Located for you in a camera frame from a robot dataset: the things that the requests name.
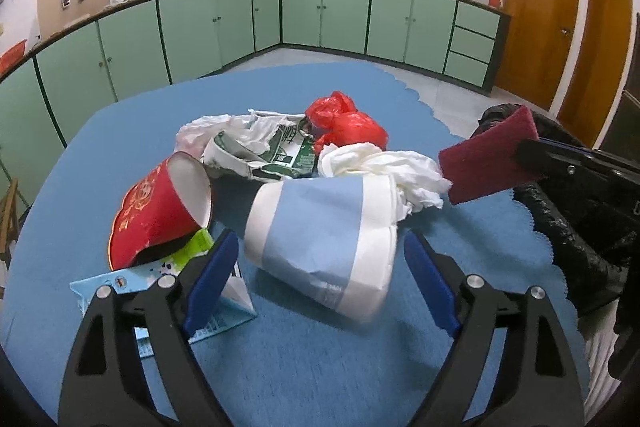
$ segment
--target tile floor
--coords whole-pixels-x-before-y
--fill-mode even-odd
[[[232,68],[231,71],[248,71],[256,68],[312,64],[315,62],[345,62],[349,60],[357,59],[328,53],[281,48],[252,58]],[[375,62],[371,62],[371,64],[387,73],[391,73],[396,79],[404,82],[406,87],[417,91],[420,95],[420,101],[433,109],[435,118],[444,123],[451,134],[462,136],[463,138],[471,136],[478,126],[478,119],[482,116],[482,113],[492,105],[507,102],[525,103],[530,108],[546,114],[546,111],[539,107],[498,87],[494,87],[491,96],[485,96],[423,74],[376,64]]]

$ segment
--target paper cup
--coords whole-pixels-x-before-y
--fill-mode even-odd
[[[211,185],[204,167],[187,153],[174,153],[124,196],[111,226],[109,267],[126,268],[138,264],[140,257],[150,261],[145,252],[188,240],[209,226],[211,214]]]

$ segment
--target silver screw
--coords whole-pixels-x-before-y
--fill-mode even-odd
[[[161,288],[171,288],[175,284],[175,277],[173,275],[165,274],[158,279],[158,286]]]
[[[471,288],[481,288],[484,286],[484,279],[479,275],[470,275],[466,278],[466,283],[471,286]]]
[[[111,295],[111,286],[107,286],[106,284],[100,286],[95,292],[95,296],[98,299],[106,299],[109,295]]]
[[[546,292],[540,286],[533,286],[531,295],[534,299],[542,300],[546,297]]]

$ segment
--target brown door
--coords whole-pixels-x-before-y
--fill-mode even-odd
[[[578,0],[505,0],[505,12],[512,19],[496,85],[549,109],[569,54]]]
[[[620,85],[629,46],[632,0],[589,0],[574,77],[558,120],[592,147]]]

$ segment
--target blue tablecloth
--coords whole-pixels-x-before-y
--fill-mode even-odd
[[[11,265],[0,341],[44,409],[57,417],[66,358],[81,314],[69,282],[108,270],[111,221],[126,190],[171,154],[181,125],[249,108],[302,112],[339,89],[389,134],[390,150],[437,157],[460,139],[391,74],[357,62],[225,73],[148,92],[98,112],[65,150],[22,230]],[[216,187],[217,229],[244,232],[258,185],[226,179]],[[313,216],[308,225],[314,226]],[[569,338],[583,388],[584,342],[565,299],[552,250],[533,232],[528,210],[509,191],[443,210],[406,226],[437,251],[494,286],[547,290]],[[373,324],[358,327],[255,269],[241,257],[258,317],[194,344],[213,391],[237,427],[404,427],[433,383],[451,345],[437,329],[402,252],[388,298]],[[469,414],[487,403],[504,336],[497,333]],[[173,415],[153,359],[144,362],[161,413]]]

